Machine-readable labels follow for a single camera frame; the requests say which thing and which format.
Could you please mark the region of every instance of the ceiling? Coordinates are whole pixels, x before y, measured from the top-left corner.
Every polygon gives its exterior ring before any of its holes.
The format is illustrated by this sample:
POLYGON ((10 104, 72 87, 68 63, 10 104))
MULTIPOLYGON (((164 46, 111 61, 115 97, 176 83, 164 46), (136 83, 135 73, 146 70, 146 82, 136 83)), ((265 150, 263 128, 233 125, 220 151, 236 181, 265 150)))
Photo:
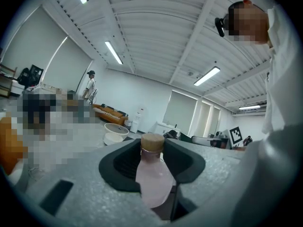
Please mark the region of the ceiling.
POLYGON ((266 102, 268 46, 235 44, 221 38, 214 25, 215 17, 239 0, 56 1, 110 69, 176 86, 233 112, 266 102), (220 73, 194 86, 214 65, 220 73))

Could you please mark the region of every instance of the bottle cap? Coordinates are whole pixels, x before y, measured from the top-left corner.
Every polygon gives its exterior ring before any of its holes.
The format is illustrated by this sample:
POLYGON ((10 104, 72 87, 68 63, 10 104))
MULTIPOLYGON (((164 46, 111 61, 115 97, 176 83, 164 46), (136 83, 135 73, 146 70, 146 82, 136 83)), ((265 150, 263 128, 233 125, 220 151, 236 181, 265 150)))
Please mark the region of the bottle cap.
POLYGON ((150 152, 162 151, 164 140, 164 137, 159 134, 143 134, 141 137, 141 147, 150 152))

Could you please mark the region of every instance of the floor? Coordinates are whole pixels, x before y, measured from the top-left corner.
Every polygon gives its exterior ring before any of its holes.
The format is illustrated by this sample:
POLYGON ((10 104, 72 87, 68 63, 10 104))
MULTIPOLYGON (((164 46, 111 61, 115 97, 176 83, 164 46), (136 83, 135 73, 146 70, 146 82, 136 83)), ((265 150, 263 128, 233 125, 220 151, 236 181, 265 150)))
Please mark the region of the floor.
MULTIPOLYGON (((9 99, 0 97, 0 113, 10 111, 16 102, 16 97, 9 99)), ((26 134, 19 129, 22 124, 15 127, 23 132, 23 145, 28 148, 26 162, 29 168, 28 187, 38 181, 45 174, 54 170, 57 165, 65 164, 67 159, 79 157, 81 152, 90 152, 96 148, 104 147, 104 125, 107 123, 99 118, 94 123, 70 122, 70 117, 64 118, 59 112, 54 112, 51 123, 51 135, 45 140, 39 140, 38 135, 26 134)), ((130 132, 128 137, 140 139, 141 133, 130 132)))

